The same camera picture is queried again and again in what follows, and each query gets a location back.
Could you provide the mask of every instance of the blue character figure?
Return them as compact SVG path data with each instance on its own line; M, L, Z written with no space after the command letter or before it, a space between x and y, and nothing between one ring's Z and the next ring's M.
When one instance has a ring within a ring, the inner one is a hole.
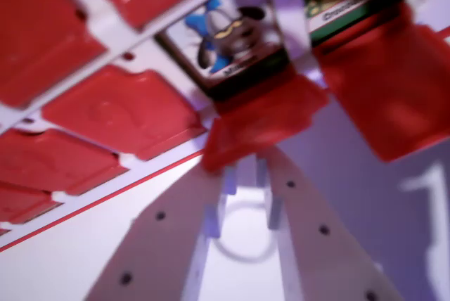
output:
M257 45L262 36L259 21L265 16L259 7L240 7L238 12L230 12L220 5L220 0L209 0L205 14L190 14L184 19L186 26L202 37L197 62L202 69L212 65L210 73L232 64L237 53L250 51ZM216 53L214 64L208 51Z

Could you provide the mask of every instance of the black screw hole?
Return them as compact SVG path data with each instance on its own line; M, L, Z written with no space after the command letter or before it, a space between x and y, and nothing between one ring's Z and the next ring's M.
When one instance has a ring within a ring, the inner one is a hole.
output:
M159 220L163 220L165 217L166 217L165 212L158 212L158 213L156 214L156 219L157 219L158 221L159 221Z
M133 280L133 276L130 272L126 271L120 277L120 284L123 286L129 285L131 283L131 280Z
M242 37L249 37L251 34L253 34L253 29L250 28L249 30L244 31L241 36Z
M78 19L82 22L85 22L87 20L87 14L84 11L82 11L81 9L77 9L75 11L75 16L77 16Z
M366 300L367 301L378 301L378 296L372 290L368 290L366 292Z
M135 55L133 53L130 53L129 51L127 51L126 53L122 54L122 58L124 60L133 60L135 58Z
M22 122L27 123L27 124L33 124L34 120L32 118L24 118L22 120Z
M321 232L324 236L327 236L328 234L330 234L330 229L326 225L321 225L319 227L319 232Z

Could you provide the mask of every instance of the white plastic arm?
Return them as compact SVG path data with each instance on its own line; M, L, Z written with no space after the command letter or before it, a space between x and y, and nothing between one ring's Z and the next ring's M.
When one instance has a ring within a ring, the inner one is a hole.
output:
M220 235L227 172L224 181L196 165L149 205L87 299L197 300L209 238Z
M273 147L258 162L287 301L403 300L292 160Z

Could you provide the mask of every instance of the red stripe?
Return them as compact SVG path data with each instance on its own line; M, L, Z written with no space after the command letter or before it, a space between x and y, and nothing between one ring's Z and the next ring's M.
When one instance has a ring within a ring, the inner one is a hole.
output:
M14 245L17 245L18 243L21 243L22 241L25 241L25 240L31 238L32 236L35 236L35 235L45 231L46 229L50 229L51 227L56 226L56 225L60 224L61 222L64 222L65 220L68 220L68 219L74 217L75 215L78 215L84 211L87 211L89 208L97 206L98 204L101 204L104 201L107 201L111 198L114 198L115 196L118 196L119 194L124 193L125 191L128 191L129 189L135 187L136 185L139 185L149 179L159 176L160 174L162 174L170 169L173 169L174 167L176 167L180 164L183 164L184 162L187 162L188 160L191 160L192 158L195 158L198 155L201 155L202 153L203 153L203 150L200 150L200 151L193 153L192 155L188 155L187 157L180 159L177 162L174 162L173 164L166 166L163 169L160 169L159 171L153 172L152 174L149 174L148 176L141 178L138 181L135 181L134 183L132 183L128 186L125 186L124 188L121 188L120 190L117 190L116 192L109 194L108 196L98 199L97 201L94 201L93 203L86 205L86 206L80 208L79 210L76 210L75 212L65 215L64 217L62 217L54 222L51 222L50 224L48 224L44 227L41 227L40 229L37 229L36 231L33 231L33 232L27 234L26 236L23 236L22 238L19 238L19 239L13 241L12 243L9 243L8 245L3 246L2 248L0 248L0 252L3 252L4 250L7 250L8 248L13 247Z

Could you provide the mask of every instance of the screw hole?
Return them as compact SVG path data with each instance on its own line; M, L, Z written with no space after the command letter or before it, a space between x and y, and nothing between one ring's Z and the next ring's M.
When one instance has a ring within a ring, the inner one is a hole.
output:
M330 229L326 225L321 225L319 227L319 232L321 232L324 236L327 236L328 234L330 234Z
M156 219L157 219L158 221L163 220L165 217L166 217L165 212L158 212L158 213L156 214Z
M82 11L81 9L77 9L75 11L75 16L77 16L78 19L82 22L86 22L86 20L87 20L87 14L84 11Z
M372 290L369 290L366 293L366 300L367 301L377 301L378 300L378 296Z
M126 53L122 54L122 58L124 60L133 60L135 57L135 55L133 53L130 53L129 51L127 51Z
M126 271L120 277L120 284L123 286L129 285L131 283L131 280L133 280L133 276L130 272Z
M27 123L27 124L33 124L34 120L32 118L24 118L22 120L22 122Z

